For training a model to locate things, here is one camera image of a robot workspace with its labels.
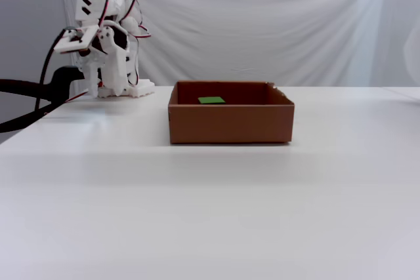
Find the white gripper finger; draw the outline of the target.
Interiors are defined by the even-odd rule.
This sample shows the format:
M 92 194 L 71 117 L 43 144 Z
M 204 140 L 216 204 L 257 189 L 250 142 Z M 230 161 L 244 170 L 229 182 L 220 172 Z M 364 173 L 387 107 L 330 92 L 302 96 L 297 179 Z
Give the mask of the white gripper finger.
M 102 82 L 107 89 L 120 96 L 127 85 L 126 51 L 113 44 L 103 49 L 107 56 L 102 68 Z
M 98 64 L 84 60 L 81 63 L 81 71 L 84 74 L 89 94 L 96 98 L 98 96 Z

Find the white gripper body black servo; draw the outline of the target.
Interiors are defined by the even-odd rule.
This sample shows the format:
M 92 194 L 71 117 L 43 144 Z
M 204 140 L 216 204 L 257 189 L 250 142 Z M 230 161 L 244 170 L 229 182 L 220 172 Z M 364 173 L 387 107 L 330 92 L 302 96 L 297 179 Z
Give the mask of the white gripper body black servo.
M 103 52 L 110 54 L 114 49 L 128 50 L 128 32 L 118 23 L 105 20 L 93 39 L 91 46 Z

